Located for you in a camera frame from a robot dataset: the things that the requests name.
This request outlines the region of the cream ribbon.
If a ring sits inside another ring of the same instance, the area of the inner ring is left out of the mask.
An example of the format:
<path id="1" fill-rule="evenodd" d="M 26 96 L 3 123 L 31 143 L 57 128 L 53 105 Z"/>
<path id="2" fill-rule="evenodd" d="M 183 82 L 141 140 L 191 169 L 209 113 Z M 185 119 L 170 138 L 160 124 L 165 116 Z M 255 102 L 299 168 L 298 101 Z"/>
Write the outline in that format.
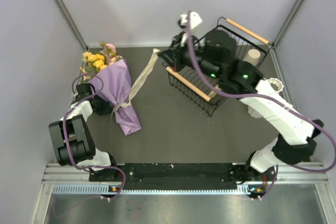
<path id="1" fill-rule="evenodd" d="M 132 106 L 132 100 L 137 95 L 139 90 L 143 87 L 144 83 L 146 82 L 148 76 L 152 72 L 158 58 L 159 58 L 159 52 L 160 50 L 157 48 L 153 49 L 152 55 L 150 60 L 148 61 L 148 64 L 143 69 L 141 74 L 138 76 L 138 78 L 135 80 L 133 86 L 130 89 L 130 92 L 127 94 L 125 99 L 128 99 L 128 102 L 125 102 L 124 100 L 120 102 L 117 106 L 115 106 L 112 110 L 112 114 L 116 113 L 120 108 L 128 108 Z"/>

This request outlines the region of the purple pink wrapping paper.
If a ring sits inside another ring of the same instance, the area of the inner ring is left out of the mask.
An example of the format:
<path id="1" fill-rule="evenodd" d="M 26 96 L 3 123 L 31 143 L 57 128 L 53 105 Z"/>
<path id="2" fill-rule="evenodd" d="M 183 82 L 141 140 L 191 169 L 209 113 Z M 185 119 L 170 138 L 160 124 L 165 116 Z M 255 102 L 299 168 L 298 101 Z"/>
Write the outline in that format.
<path id="1" fill-rule="evenodd" d="M 107 66 L 89 80 L 89 83 L 95 87 L 98 96 L 114 107 L 119 103 L 128 102 L 132 81 L 127 61 L 121 59 Z M 119 107 L 114 114 L 116 122 L 126 136 L 142 129 L 133 106 Z"/>

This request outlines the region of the yellow pink flower bunch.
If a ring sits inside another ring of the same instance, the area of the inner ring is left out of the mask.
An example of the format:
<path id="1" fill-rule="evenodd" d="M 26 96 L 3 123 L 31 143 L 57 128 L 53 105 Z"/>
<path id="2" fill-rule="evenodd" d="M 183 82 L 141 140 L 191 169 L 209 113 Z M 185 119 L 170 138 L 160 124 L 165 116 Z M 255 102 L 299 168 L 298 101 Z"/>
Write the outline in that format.
<path id="1" fill-rule="evenodd" d="M 80 72 L 84 75 L 83 82 L 88 82 L 93 76 L 88 75 L 98 74 L 101 70 L 123 59 L 122 56 L 117 54 L 116 47 L 113 44 L 101 42 L 102 49 L 99 52 L 86 51 L 82 54 L 82 61 L 85 63 L 80 67 Z"/>

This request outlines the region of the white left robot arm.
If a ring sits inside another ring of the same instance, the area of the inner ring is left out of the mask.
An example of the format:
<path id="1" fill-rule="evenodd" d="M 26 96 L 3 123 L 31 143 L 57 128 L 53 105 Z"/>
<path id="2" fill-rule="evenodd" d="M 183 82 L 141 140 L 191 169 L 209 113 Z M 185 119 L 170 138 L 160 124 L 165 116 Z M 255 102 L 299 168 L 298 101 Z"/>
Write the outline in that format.
<path id="1" fill-rule="evenodd" d="M 107 180 L 114 180 L 119 174 L 114 157 L 96 148 L 87 126 L 88 117 L 96 113 L 103 116 L 112 111 L 113 106 L 103 98 L 95 95 L 86 99 L 96 90 L 90 83 L 78 84 L 77 95 L 72 103 L 69 114 L 59 121 L 49 124 L 49 134 L 53 144 L 56 161 L 61 165 L 72 165 L 66 141 L 75 164 L 79 167 L 89 166 L 89 171 L 99 172 Z"/>

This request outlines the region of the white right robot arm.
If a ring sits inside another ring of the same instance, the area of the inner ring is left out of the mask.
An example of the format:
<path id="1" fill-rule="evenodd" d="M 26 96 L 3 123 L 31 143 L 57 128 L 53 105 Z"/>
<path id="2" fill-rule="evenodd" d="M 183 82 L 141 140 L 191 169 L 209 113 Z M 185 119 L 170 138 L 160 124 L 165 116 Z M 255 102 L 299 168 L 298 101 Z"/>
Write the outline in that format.
<path id="1" fill-rule="evenodd" d="M 201 39 L 181 32 L 159 57 L 173 73 L 185 67 L 195 70 L 211 91 L 251 107 L 278 131 L 274 141 L 250 155 L 245 166 L 248 178 L 256 180 L 280 163 L 297 167 L 314 153 L 314 138 L 320 134 L 323 122 L 305 119 L 293 109 L 274 90 L 272 79 L 266 79 L 252 63 L 236 57 L 236 47 L 236 39 L 222 29 L 213 29 Z"/>

